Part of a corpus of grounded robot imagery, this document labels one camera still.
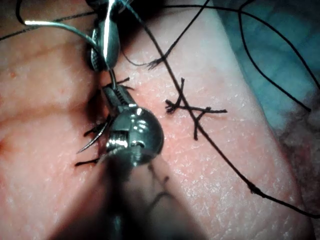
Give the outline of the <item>right arm needle driver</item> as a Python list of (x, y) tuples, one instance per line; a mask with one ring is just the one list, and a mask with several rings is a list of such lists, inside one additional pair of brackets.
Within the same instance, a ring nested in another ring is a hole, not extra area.
[(86, 4), (98, 14), (110, 12), (120, 14), (126, 7), (126, 0), (85, 0)]

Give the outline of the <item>left arm needle driver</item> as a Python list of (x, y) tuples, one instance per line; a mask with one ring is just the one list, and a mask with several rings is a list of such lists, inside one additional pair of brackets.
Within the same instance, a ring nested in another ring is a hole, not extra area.
[(156, 116), (144, 107), (129, 105), (109, 127), (105, 160), (110, 160), (120, 149), (145, 150), (159, 154), (164, 145), (163, 128)]

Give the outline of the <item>left arm needle driver jaw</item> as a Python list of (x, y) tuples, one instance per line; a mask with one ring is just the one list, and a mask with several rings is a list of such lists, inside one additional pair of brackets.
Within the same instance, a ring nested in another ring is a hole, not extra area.
[(122, 85), (116, 87), (115, 96), (117, 99), (117, 107), (134, 106), (137, 104), (131, 94)]
[(110, 113), (120, 113), (125, 105), (125, 99), (120, 88), (106, 85), (102, 88), (102, 92)]

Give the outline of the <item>right arm needle driver jaw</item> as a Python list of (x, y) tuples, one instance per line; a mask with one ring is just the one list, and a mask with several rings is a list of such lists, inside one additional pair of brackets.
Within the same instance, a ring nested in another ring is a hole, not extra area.
[(113, 69), (118, 62), (120, 38), (118, 25), (110, 16), (99, 23), (98, 43), (105, 68)]
[[(100, 44), (100, 31), (98, 27), (93, 29), (91, 37), (96, 44)], [(93, 71), (102, 72), (106, 70), (105, 60), (100, 56), (100, 52), (92, 46), (88, 48), (88, 57)]]

